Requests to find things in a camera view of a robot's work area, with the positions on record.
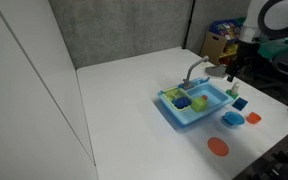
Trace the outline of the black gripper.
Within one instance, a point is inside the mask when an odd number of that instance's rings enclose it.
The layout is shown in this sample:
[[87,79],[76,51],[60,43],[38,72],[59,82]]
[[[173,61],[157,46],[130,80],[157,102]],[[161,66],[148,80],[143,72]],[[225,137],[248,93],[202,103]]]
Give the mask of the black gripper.
[[259,45],[257,43],[246,43],[243,41],[239,42],[236,51],[236,59],[231,60],[226,66],[225,73],[228,75],[228,82],[232,82],[240,70],[248,65],[252,59],[257,57],[258,49]]

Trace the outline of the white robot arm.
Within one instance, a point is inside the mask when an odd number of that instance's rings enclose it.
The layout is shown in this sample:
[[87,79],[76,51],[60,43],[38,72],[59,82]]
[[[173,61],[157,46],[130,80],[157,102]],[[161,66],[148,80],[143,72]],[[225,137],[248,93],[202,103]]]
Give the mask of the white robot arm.
[[232,82],[251,59],[258,56],[260,44],[269,39],[288,37],[288,0],[251,0],[241,27],[237,58],[225,73]]

